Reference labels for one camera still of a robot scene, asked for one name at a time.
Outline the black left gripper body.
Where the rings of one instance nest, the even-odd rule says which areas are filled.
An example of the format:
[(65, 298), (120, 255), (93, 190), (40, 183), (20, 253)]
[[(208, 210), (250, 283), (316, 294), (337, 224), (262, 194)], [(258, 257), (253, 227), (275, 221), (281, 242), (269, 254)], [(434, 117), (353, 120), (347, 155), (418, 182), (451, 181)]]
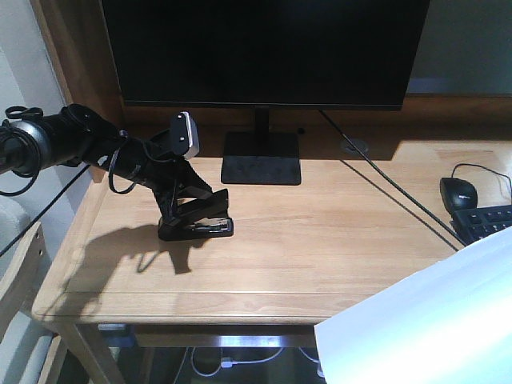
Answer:
[(126, 134), (95, 140), (95, 155), (106, 157), (98, 166), (108, 173), (113, 192), (114, 176), (144, 185), (152, 190), (165, 191), (176, 186), (178, 190), (192, 187), (192, 168), (184, 159), (184, 134), (164, 130), (149, 140), (129, 138)]

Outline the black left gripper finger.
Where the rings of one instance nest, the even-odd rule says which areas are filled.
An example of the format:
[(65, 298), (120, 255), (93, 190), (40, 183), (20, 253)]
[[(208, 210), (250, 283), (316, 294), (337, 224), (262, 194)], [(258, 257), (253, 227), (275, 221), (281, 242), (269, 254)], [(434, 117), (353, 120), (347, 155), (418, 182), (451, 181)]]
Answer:
[(177, 230), (182, 227), (182, 218), (178, 213), (178, 197), (176, 186), (169, 189), (155, 190), (154, 198), (161, 213), (159, 230)]
[(178, 198), (207, 199), (212, 195), (212, 188), (184, 159), (177, 160), (175, 165)]

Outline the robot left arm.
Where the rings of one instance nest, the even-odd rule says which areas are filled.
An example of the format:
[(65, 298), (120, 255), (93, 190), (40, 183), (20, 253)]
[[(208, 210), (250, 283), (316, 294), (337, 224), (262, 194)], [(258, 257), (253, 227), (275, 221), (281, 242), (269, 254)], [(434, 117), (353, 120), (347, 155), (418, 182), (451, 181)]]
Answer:
[(70, 104), (58, 114), (37, 107), (13, 106), (1, 125), (1, 171), (36, 178), (45, 168), (84, 162), (154, 193), (168, 226), (188, 225), (214, 216), (211, 187), (189, 160), (199, 151), (198, 133), (189, 113), (170, 120), (167, 130), (149, 140), (130, 136), (92, 109)]

